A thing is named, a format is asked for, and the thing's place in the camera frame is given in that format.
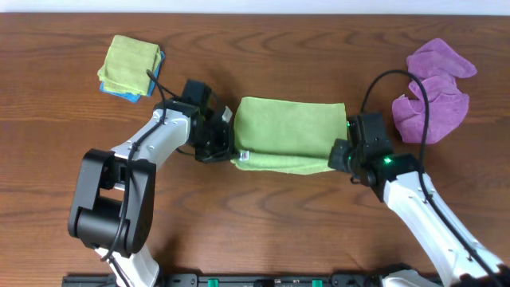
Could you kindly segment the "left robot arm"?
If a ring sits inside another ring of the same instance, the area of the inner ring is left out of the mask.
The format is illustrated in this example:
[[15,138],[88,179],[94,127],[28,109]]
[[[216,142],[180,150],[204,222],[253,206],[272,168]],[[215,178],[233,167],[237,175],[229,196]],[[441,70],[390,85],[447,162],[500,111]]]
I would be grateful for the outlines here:
[[164,100],[129,140],[109,151],[90,149],[81,161],[68,232],[108,263],[117,286],[164,286],[147,238],[155,205],[156,173],[181,146],[202,163],[228,160],[232,111],[223,106]]

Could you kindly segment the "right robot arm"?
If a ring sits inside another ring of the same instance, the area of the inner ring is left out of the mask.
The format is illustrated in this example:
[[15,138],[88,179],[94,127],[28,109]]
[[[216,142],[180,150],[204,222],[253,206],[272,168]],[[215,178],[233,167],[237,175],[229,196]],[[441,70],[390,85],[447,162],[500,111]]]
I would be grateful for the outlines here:
[[381,286],[507,286],[509,268],[487,250],[448,208],[422,164],[397,154],[380,113],[350,116],[347,138],[337,139],[330,168],[369,187],[410,229],[437,270],[438,281],[413,269],[391,271]]

